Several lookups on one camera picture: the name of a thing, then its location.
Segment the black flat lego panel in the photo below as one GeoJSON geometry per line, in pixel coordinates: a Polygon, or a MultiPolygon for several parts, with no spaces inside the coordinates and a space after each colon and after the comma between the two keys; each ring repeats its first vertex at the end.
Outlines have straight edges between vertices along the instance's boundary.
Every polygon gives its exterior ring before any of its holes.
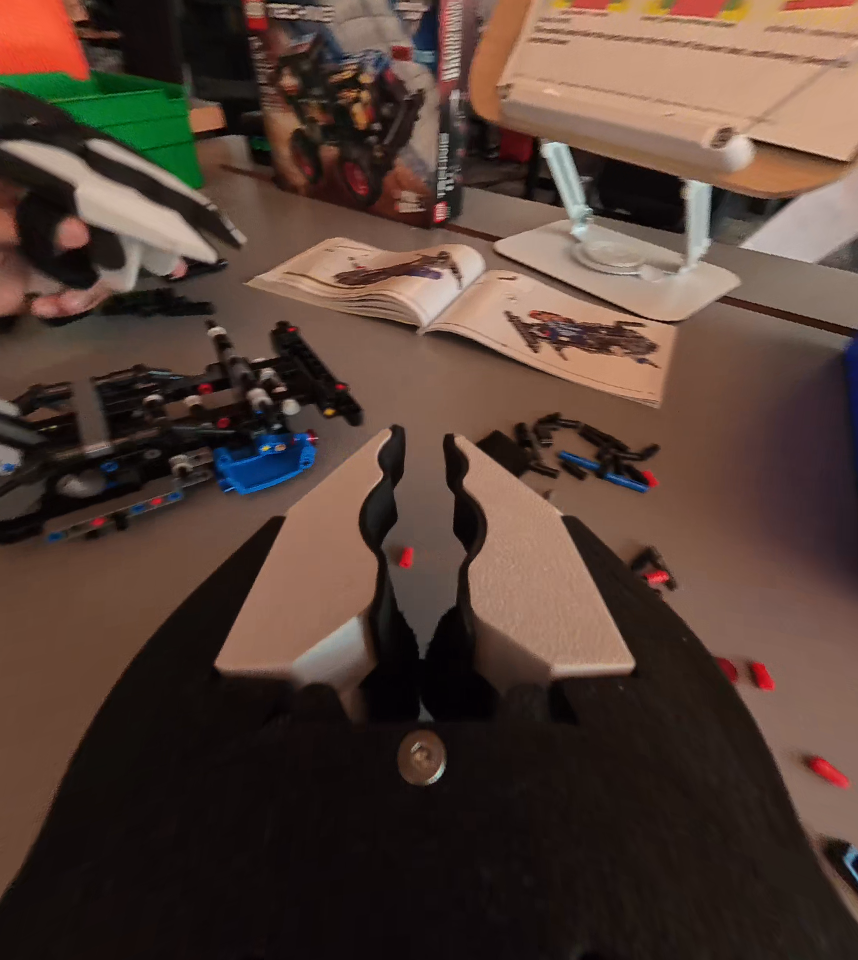
{"type": "Polygon", "coordinates": [[[531,470],[530,451],[501,431],[490,432],[477,441],[476,446],[516,478],[531,470]]]}

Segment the orange plastic bin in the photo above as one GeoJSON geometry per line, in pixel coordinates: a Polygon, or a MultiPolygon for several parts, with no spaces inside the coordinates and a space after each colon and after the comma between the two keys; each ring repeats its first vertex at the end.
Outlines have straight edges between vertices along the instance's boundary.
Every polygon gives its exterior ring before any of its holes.
{"type": "Polygon", "coordinates": [[[90,67],[76,33],[80,2],[0,1],[0,76],[66,74],[86,81],[90,67]]]}

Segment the red lego pins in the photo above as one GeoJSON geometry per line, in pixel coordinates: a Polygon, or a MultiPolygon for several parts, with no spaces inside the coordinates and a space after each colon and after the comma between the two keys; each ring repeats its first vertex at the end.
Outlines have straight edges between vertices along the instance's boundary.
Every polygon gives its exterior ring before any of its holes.
{"type": "MultiPolygon", "coordinates": [[[[485,508],[477,496],[477,492],[475,488],[466,486],[465,481],[459,480],[455,483],[454,496],[457,497],[461,494],[468,496],[468,506],[465,508],[456,506],[454,513],[454,530],[461,540],[463,540],[461,531],[470,527],[472,522],[476,520],[478,521],[476,527],[480,530],[480,536],[484,537],[486,533],[487,513],[485,513],[485,508]]],[[[662,555],[653,546],[642,549],[629,563],[627,570],[631,571],[631,575],[635,579],[648,585],[646,591],[651,592],[652,596],[659,595],[661,591],[674,591],[677,588],[674,575],[669,570],[662,555]]],[[[730,682],[737,683],[740,676],[740,667],[736,666],[731,658],[716,657],[715,660],[717,666],[720,667],[730,682]]],[[[759,690],[775,690],[775,680],[764,663],[757,659],[747,658],[743,670],[759,690]]],[[[850,786],[849,778],[824,757],[809,752],[803,753],[801,759],[804,765],[815,775],[833,786],[843,789],[850,786]]]]}

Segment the lego set box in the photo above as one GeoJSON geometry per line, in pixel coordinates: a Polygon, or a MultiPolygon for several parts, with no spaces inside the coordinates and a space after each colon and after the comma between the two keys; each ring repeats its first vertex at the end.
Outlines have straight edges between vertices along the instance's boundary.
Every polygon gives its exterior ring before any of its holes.
{"type": "Polygon", "coordinates": [[[459,217],[476,6],[245,2],[278,183],[427,229],[459,217]]]}

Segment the group of black lego beams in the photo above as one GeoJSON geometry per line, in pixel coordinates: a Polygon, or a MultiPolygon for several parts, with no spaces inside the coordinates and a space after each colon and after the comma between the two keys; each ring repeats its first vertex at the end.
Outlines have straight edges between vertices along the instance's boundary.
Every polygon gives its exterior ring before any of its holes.
{"type": "Polygon", "coordinates": [[[103,316],[211,317],[217,307],[210,301],[190,299],[169,287],[114,294],[99,308],[103,316]]]}

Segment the printed instruction sheet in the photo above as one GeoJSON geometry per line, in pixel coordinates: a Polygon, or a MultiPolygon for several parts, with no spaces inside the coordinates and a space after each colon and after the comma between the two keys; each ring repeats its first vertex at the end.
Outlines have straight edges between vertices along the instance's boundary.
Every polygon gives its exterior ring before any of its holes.
{"type": "Polygon", "coordinates": [[[858,2],[535,2],[506,118],[735,172],[858,154],[858,2]]]}

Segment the lego truck model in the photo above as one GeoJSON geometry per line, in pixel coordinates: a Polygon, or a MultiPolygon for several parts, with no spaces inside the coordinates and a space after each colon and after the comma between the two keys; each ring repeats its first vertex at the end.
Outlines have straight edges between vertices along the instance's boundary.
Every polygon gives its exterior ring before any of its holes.
{"type": "Polygon", "coordinates": [[[363,424],[295,325],[280,321],[274,356],[257,359],[214,319],[206,328],[216,359],[200,373],[133,365],[0,398],[0,504],[30,493],[0,516],[0,546],[98,539],[209,482],[239,496],[287,483],[315,464],[317,435],[293,425],[306,408],[363,424]]]}

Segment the white sheet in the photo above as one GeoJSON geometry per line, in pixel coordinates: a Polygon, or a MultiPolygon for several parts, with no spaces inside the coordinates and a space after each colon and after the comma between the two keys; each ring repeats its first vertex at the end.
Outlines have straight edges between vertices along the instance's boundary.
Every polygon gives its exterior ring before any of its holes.
{"type": "Polygon", "coordinates": [[[742,250],[818,263],[858,240],[858,168],[799,195],[740,245],[742,250]]]}

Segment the white wooden book stand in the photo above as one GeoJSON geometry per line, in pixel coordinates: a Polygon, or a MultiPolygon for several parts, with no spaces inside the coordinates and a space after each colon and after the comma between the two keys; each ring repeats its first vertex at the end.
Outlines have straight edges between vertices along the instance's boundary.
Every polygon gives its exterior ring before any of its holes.
{"type": "Polygon", "coordinates": [[[535,2],[499,2],[488,21],[470,72],[475,111],[500,127],[540,141],[566,219],[496,244],[501,256],[619,306],[642,318],[677,323],[739,285],[734,273],[703,262],[710,246],[712,191],[758,199],[792,199],[830,185],[858,168],[800,151],[755,145],[747,166],[735,172],[678,162],[650,150],[613,145],[551,126],[506,118],[497,86],[535,2]],[[571,150],[627,162],[681,181],[685,247],[675,252],[601,225],[585,195],[571,150]]]}

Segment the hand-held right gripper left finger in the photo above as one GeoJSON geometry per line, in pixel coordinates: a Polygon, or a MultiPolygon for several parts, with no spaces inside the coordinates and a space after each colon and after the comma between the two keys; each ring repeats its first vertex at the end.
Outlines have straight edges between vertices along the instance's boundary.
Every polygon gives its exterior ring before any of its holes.
{"type": "Polygon", "coordinates": [[[327,686],[352,719],[419,717],[419,647],[384,548],[406,452],[405,429],[389,426],[288,510],[216,658],[220,676],[327,686]]]}

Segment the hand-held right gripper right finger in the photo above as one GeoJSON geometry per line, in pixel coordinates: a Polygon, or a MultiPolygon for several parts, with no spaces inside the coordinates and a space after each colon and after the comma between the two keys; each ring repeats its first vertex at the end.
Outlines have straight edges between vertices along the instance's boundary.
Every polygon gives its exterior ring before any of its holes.
{"type": "Polygon", "coordinates": [[[443,454],[464,556],[422,661],[428,714],[486,719],[517,689],[629,676],[635,657],[563,514],[469,439],[447,435],[443,454]]]}

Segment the open instruction booklet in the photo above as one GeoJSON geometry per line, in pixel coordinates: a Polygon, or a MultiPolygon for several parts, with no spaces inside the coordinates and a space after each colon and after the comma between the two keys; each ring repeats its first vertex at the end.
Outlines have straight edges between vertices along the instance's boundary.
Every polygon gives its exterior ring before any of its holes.
{"type": "Polygon", "coordinates": [[[388,251],[323,241],[248,286],[347,316],[446,333],[563,381],[653,408],[663,401],[674,325],[637,318],[511,270],[470,246],[388,251]]]}

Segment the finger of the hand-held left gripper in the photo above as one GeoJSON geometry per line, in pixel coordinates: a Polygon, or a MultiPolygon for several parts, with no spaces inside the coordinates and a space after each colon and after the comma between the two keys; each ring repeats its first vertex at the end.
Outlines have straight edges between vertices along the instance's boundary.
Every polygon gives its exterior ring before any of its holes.
{"type": "MultiPolygon", "coordinates": [[[[3,141],[0,147],[3,159],[17,162],[18,172],[45,175],[45,183],[55,181],[58,186],[68,187],[74,204],[75,172],[80,166],[93,166],[101,171],[107,171],[111,166],[159,167],[122,143],[107,137],[90,137],[83,140],[80,146],[73,148],[28,139],[3,141]]],[[[240,249],[246,243],[245,235],[221,211],[220,243],[234,249],[240,249]]]]}
{"type": "Polygon", "coordinates": [[[220,209],[159,167],[80,166],[75,208],[93,263],[219,260],[220,209]]]}

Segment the green plastic bin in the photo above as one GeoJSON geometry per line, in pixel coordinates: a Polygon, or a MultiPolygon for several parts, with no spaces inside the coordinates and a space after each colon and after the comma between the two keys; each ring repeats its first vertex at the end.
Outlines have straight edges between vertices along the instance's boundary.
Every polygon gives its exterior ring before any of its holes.
{"type": "Polygon", "coordinates": [[[0,87],[57,105],[79,122],[110,134],[187,186],[204,185],[191,127],[190,105],[179,84],[92,71],[0,75],[0,87]]]}

